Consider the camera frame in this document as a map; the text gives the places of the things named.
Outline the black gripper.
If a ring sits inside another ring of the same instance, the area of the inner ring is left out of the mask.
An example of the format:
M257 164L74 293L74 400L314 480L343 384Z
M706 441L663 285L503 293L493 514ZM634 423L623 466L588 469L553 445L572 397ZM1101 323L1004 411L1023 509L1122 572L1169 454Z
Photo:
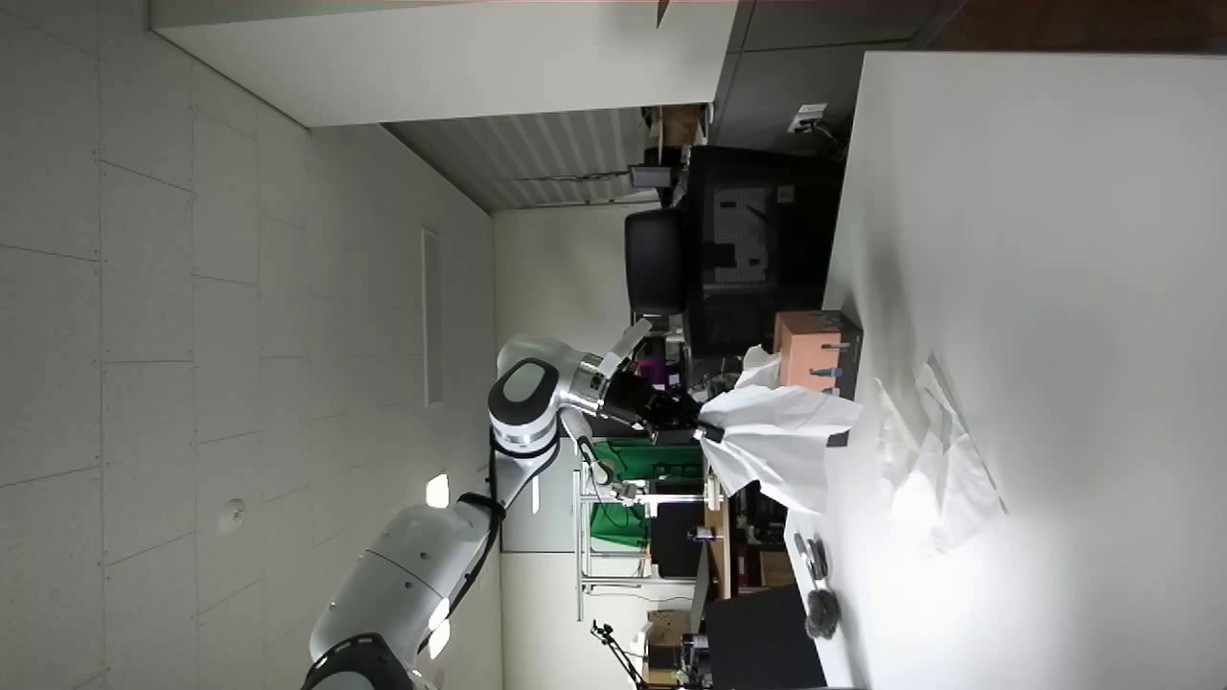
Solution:
M674 370L634 361L608 376L603 413L645 432L668 432L690 429L699 423L699 404Z

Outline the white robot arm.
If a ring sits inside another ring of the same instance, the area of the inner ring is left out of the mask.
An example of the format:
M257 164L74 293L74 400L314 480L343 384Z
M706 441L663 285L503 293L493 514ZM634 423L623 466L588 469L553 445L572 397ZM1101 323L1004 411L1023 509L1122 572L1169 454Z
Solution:
M590 417L655 429L628 361L655 331L636 320L608 349L515 338L488 393L488 486L443 509L406 505L364 547L309 630L299 690L425 690L418 661L478 578L506 509Z

